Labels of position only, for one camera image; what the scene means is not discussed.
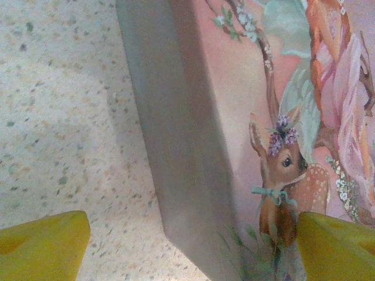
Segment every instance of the deer eye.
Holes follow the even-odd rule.
[[[292,164],[292,160],[288,157],[286,158],[283,162],[282,162],[282,165],[284,167],[289,167],[290,165]]]

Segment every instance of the yellow object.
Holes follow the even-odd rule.
[[[300,213],[297,243],[309,281],[374,281],[375,230]]]
[[[0,230],[0,280],[75,280],[90,239],[83,211]]]

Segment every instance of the canvas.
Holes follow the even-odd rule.
[[[300,212],[375,226],[374,2],[192,1],[233,172],[237,272],[306,280]]]
[[[165,234],[212,281],[306,280],[302,211],[375,226],[373,4],[118,0]]]

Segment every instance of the deer ear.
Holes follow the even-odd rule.
[[[292,122],[298,122],[299,117],[301,116],[301,105],[297,105],[295,108],[291,109],[288,113],[287,116]]]
[[[267,132],[254,113],[250,114],[249,130],[251,146],[258,153],[259,157],[265,156],[270,144],[270,133]]]

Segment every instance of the ribbon bow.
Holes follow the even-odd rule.
[[[265,189],[263,187],[256,186],[256,187],[253,187],[251,189],[251,193],[265,195],[264,197],[262,197],[262,200],[259,203],[258,210],[257,210],[257,216],[260,213],[260,209],[261,209],[261,207],[262,207],[262,205],[264,203],[264,200],[265,200],[266,196],[270,196],[272,198],[272,200],[274,201],[274,203],[277,206],[280,206],[281,203],[282,203],[281,196],[284,195],[285,196],[285,202],[287,202],[288,204],[293,204],[296,208],[298,206],[297,205],[297,201],[295,201],[294,199],[289,199],[288,193],[285,190]]]

